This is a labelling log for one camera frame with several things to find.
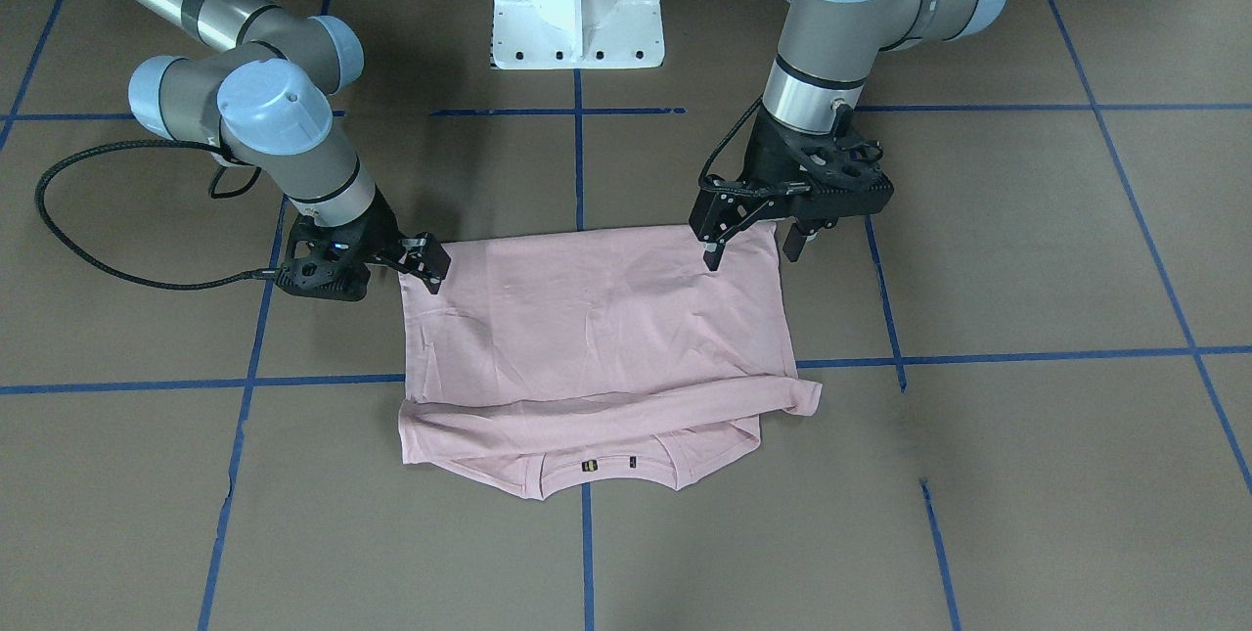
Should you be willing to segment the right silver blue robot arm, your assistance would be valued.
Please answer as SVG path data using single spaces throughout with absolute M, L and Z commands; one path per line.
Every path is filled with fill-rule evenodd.
M 290 295 L 361 300 L 371 270 L 387 265 L 437 293 L 449 255 L 429 233 L 407 237 L 356 146 L 336 121 L 331 96 L 361 78 L 362 43 L 341 19 L 300 19 L 269 0 L 134 0 L 210 48 L 207 59 L 156 56 L 138 65 L 128 101 L 151 136 L 93 146 L 50 167 L 35 189 L 49 232 L 90 265 L 115 267 L 68 238 L 46 207 L 54 177 L 86 158 L 134 149 L 210 154 L 223 170 L 269 177 L 295 208 L 277 265 L 202 282 L 209 290 L 269 282 Z

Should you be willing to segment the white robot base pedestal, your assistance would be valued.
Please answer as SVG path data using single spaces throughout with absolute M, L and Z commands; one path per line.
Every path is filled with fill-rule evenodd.
M 493 0 L 490 55 L 501 70 L 661 68 L 661 0 Z

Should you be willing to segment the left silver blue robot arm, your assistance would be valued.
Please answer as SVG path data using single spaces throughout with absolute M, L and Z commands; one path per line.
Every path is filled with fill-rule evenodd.
M 858 101 L 881 53 L 982 33 L 1007 0 L 782 0 L 788 16 L 751 124 L 737 179 L 700 172 L 694 237 L 716 270 L 734 237 L 791 219 L 782 255 L 798 260 L 818 233 L 845 217 L 881 212 L 894 187 L 881 145 L 855 130 Z

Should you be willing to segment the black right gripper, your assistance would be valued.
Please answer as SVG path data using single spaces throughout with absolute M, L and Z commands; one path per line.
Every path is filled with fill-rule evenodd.
M 288 234 L 288 265 L 294 270 L 303 265 L 313 265 L 314 270 L 354 270 L 376 253 L 399 243 L 398 273 L 416 278 L 427 292 L 438 295 L 451 267 L 444 245 L 429 233 L 401 237 L 384 194 L 374 192 L 366 210 L 343 225 L 318 225 L 313 217 L 300 213 Z

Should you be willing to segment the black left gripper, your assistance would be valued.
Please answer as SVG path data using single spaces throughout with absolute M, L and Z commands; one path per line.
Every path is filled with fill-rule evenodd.
M 795 264 L 819 229 L 884 210 L 895 187 L 881 170 L 881 141 L 855 130 L 853 116 L 839 106 L 833 128 L 819 133 L 794 130 L 762 106 L 739 118 L 729 139 L 752 121 L 742 172 L 732 184 L 702 185 L 689 217 L 707 270 L 717 270 L 727 242 L 756 222 L 795 219 L 780 248 Z

